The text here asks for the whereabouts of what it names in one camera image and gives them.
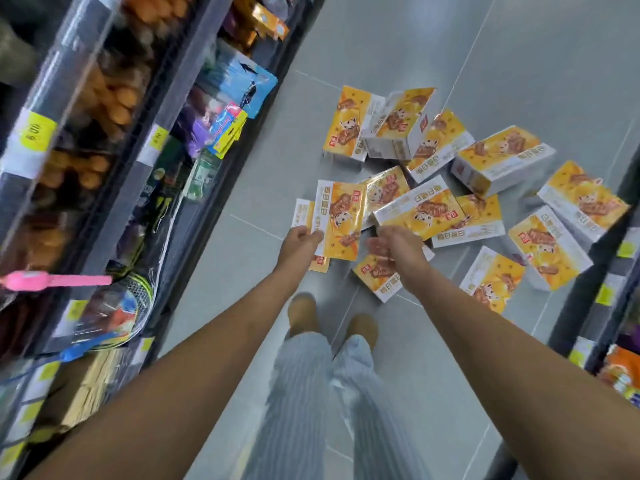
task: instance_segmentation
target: light blue pants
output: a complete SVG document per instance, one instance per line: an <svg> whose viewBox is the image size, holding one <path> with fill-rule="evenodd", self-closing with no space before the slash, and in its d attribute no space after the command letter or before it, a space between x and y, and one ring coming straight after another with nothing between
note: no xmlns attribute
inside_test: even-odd
<svg viewBox="0 0 640 480"><path fill-rule="evenodd" d="M324 480L324 428L331 388L338 393L354 437L355 480L430 478L373 370L366 340L350 337L332 361L324 335L309 332L284 341L278 353L244 480Z"/></svg>

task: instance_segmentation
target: tiled floor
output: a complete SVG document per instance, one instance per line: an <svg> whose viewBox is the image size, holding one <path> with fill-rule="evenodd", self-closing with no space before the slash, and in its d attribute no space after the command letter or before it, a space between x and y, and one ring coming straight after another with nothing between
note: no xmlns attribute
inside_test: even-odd
<svg viewBox="0 0 640 480"><path fill-rule="evenodd" d="M437 86L469 131L484 137L519 124L619 186L640 142L640 0L326 0L275 101L258 142L180 302L163 350L211 320L268 273L296 198L319 178L356 182L380 167L321 156L343 84L386 95ZM500 194L506 224L522 217L527 185ZM496 242L485 243L499 251ZM433 264L454 281L478 246L438 250ZM406 291L381 306L334 261L309 272L301 290L320 305L335 349L348 318L380 325L376 370L396 395L434 479L483 478L500 444L452 355ZM546 341L567 289L553 295L523 283L505 315ZM190 480L233 477L251 443L271 367L287 331L281 313L189 471ZM336 402L327 405L326 478L352 477L353 442Z"/></svg>

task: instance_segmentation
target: leg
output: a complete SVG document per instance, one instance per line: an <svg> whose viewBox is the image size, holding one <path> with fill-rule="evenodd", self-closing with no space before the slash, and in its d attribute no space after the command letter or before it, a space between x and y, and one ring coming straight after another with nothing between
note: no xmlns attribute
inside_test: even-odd
<svg viewBox="0 0 640 480"><path fill-rule="evenodd" d="M335 358L332 386L347 427L354 436L355 480L424 480L429 471L396 414L387 388L373 370L371 350L378 326L370 315L356 315Z"/></svg>
<svg viewBox="0 0 640 480"><path fill-rule="evenodd" d="M323 480L331 347L318 333L316 302L293 298L290 338L273 366L271 392L244 480Z"/></svg>

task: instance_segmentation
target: forearm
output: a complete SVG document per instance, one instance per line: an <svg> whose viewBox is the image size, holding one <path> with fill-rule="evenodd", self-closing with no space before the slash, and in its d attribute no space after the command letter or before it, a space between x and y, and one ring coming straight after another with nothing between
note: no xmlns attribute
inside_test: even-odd
<svg viewBox="0 0 640 480"><path fill-rule="evenodd" d="M181 479L297 287L277 269L144 371L29 480Z"/></svg>
<svg viewBox="0 0 640 480"><path fill-rule="evenodd" d="M420 282L418 299L532 478L637 471L640 415L630 404L435 269Z"/></svg>

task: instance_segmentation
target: foot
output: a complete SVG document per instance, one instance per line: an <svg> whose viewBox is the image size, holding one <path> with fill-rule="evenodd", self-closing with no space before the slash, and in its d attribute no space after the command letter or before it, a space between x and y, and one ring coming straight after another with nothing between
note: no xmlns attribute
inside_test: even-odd
<svg viewBox="0 0 640 480"><path fill-rule="evenodd" d="M309 293L300 293L293 297L287 310L289 316L289 337L295 337L306 331L320 332L316 299Z"/></svg>
<svg viewBox="0 0 640 480"><path fill-rule="evenodd" d="M369 348L373 351L378 341L378 324L376 320L369 314L359 313L354 316L347 327L347 339L352 335L361 335L369 344Z"/></svg>

